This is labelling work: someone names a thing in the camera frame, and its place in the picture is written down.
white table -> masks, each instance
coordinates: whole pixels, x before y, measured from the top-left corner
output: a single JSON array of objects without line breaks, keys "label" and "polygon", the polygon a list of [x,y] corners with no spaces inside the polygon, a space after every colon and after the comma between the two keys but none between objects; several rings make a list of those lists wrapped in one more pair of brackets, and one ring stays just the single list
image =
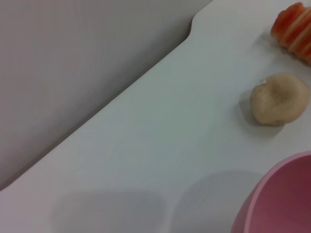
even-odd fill
[{"label": "white table", "polygon": [[189,38],[8,188],[3,233],[228,233],[276,162],[310,150],[310,108],[258,126],[247,93],[311,69],[265,36],[293,0],[215,0]]}]

